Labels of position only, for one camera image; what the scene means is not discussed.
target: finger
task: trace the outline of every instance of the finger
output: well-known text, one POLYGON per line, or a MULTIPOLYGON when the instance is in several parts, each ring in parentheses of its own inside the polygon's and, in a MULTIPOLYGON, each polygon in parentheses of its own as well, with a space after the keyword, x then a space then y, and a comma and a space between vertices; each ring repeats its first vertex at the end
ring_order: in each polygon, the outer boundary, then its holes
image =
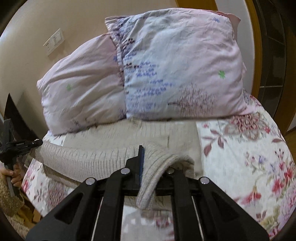
POLYGON ((18 175, 17 177, 11 179, 11 183, 12 184, 16 184, 17 182, 19 182, 22 179, 21 175, 18 175))
POLYGON ((9 170, 9 169, 0 169, 0 172, 3 176, 12 176, 13 175, 13 171, 12 170, 9 170))
POLYGON ((17 183, 15 183, 15 184, 13 184, 15 187, 18 187, 18 188, 20 188, 21 186, 22 186, 22 182, 17 182, 17 183))
POLYGON ((19 169, 20 168, 20 165, 18 164, 18 163, 16 163, 14 166, 13 166, 13 169, 14 170, 17 170, 17 169, 19 169))
POLYGON ((13 171, 12 177, 17 177, 19 175, 20 175, 20 169, 16 169, 16 170, 13 171))

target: pillow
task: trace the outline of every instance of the pillow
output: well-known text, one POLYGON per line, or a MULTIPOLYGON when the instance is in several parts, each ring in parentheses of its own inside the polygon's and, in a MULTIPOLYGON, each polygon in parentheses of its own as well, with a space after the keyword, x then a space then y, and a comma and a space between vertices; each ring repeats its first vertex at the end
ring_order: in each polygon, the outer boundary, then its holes
POLYGON ((127 118, 247 114, 245 66, 230 19, 162 9, 105 20, 125 78, 127 118))
POLYGON ((205 10, 205 11, 209 11, 209 12, 212 12, 212 13, 215 13, 215 14, 218 14, 218 15, 221 15, 221 16, 225 16, 227 18, 229 18, 230 22, 231 22, 231 25, 232 25, 232 28, 233 28, 233 33, 234 33, 234 39, 235 41, 237 42, 237 28, 239 26, 239 23, 241 21, 241 19, 231 13, 223 13, 223 12, 219 12, 219 11, 213 11, 213 10, 205 10))
POLYGON ((125 118, 123 78, 109 34, 87 41, 58 61, 37 88, 54 135, 125 118))

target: sweater sleeve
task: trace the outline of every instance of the sweater sleeve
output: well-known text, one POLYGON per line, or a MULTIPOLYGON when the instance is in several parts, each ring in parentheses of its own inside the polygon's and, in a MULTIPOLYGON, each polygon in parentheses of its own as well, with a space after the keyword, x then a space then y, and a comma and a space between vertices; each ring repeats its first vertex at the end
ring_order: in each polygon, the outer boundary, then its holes
POLYGON ((8 187, 0 179, 0 208, 12 217, 24 205, 24 200, 18 197, 11 197, 8 187))

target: wooden floor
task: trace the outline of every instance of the wooden floor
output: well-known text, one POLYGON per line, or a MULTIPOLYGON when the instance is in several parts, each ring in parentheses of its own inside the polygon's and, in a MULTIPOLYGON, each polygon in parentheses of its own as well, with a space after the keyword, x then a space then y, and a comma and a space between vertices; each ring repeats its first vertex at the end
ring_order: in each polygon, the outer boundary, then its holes
POLYGON ((296 130, 290 132, 285 136, 287 145, 292 153, 294 161, 296 161, 296 130))

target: knitted sweater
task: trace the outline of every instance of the knitted sweater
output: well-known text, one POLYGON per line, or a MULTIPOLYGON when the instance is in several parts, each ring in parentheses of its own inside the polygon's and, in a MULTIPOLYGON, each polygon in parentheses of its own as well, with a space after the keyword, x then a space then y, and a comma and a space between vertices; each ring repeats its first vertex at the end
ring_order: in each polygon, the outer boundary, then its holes
POLYGON ((82 182, 103 179, 125 166, 128 158, 145 148, 144 169, 137 206, 150 209, 155 186, 171 165, 190 177, 201 174, 200 144, 196 124, 123 120, 67 134, 64 146, 46 143, 31 156, 58 173, 82 182))

